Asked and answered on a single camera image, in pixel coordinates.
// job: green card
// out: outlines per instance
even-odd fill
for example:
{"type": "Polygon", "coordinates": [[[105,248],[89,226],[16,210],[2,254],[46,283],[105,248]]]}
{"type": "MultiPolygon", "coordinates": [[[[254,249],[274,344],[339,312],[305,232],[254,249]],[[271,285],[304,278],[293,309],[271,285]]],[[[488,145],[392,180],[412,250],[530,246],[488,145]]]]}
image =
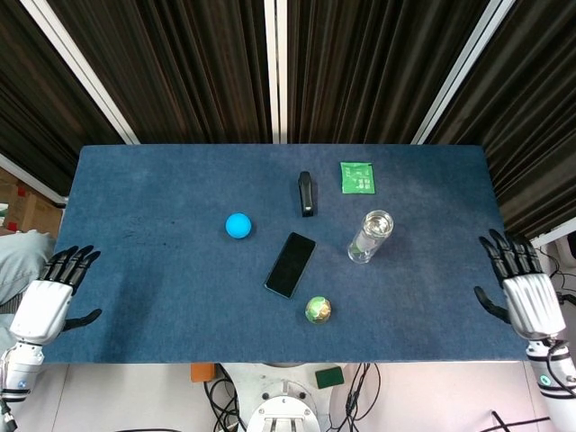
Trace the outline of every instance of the green card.
{"type": "Polygon", "coordinates": [[[342,194],[374,194],[372,164],[340,162],[340,168],[342,168],[342,194]]]}

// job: black curtain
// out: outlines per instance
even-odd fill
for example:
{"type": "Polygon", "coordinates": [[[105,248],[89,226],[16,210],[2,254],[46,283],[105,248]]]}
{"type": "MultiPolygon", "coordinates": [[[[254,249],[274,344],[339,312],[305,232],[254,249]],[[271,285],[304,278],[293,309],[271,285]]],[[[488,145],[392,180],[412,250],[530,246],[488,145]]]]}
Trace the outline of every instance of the black curtain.
{"type": "Polygon", "coordinates": [[[576,2],[518,0],[428,142],[483,145],[509,230],[576,217],[576,2]]]}
{"type": "Polygon", "coordinates": [[[50,0],[143,143],[271,142],[262,0],[50,0]]]}
{"type": "Polygon", "coordinates": [[[289,1],[289,141],[409,143],[487,3],[289,1]]]}
{"type": "Polygon", "coordinates": [[[120,142],[20,2],[0,2],[0,153],[68,195],[80,149],[120,142]]]}

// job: small ball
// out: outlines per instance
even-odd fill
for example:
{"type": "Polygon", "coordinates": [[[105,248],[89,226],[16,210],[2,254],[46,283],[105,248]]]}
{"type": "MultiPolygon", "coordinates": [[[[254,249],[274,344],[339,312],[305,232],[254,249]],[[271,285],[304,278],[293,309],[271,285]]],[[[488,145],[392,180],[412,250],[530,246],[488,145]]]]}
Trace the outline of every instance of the small ball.
{"type": "Polygon", "coordinates": [[[331,312],[332,307],[325,297],[312,297],[306,305],[306,318],[314,324],[328,321],[331,312]]]}
{"type": "Polygon", "coordinates": [[[234,239],[243,239],[252,230],[252,222],[244,213],[232,213],[226,220],[226,232],[234,239]]]}

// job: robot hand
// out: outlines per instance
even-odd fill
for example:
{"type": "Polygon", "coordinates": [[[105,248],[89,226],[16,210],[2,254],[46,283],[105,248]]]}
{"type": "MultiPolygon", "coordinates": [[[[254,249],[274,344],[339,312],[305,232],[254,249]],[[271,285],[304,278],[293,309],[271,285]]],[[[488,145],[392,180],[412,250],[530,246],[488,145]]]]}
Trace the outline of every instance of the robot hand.
{"type": "Polygon", "coordinates": [[[39,278],[28,285],[10,327],[16,345],[0,361],[0,400],[24,401],[44,361],[42,347],[63,331],[87,326],[102,313],[96,309],[85,317],[66,319],[70,301],[86,271],[100,256],[100,252],[92,250],[92,246],[80,250],[71,247],[57,253],[39,278]]]}
{"type": "Polygon", "coordinates": [[[474,288],[476,298],[488,313],[512,324],[524,339],[557,336],[566,325],[552,281],[542,272],[536,251],[523,238],[507,235],[504,239],[494,229],[490,230],[490,235],[496,246],[485,237],[480,237],[480,242],[488,252],[494,273],[504,290],[508,310],[496,306],[479,286],[474,288]]]}
{"type": "Polygon", "coordinates": [[[519,336],[530,341],[526,354],[551,421],[561,432],[576,432],[576,368],[568,342],[557,340],[566,327],[559,297],[530,242],[510,235],[504,239],[494,229],[490,235],[496,246],[485,237],[480,237],[480,242],[504,290],[508,309],[496,306],[479,286],[474,288],[476,298],[489,314],[511,324],[519,336]]]}

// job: clear glass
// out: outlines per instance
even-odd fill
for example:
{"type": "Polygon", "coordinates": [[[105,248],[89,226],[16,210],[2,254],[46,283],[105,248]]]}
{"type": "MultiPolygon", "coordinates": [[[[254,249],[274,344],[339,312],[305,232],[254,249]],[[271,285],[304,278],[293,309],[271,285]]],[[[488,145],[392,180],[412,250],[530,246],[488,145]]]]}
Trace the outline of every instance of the clear glass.
{"type": "Polygon", "coordinates": [[[374,256],[394,228],[392,216],[384,210],[370,211],[364,216],[362,228],[348,246],[348,256],[358,264],[366,264],[374,256]]]}

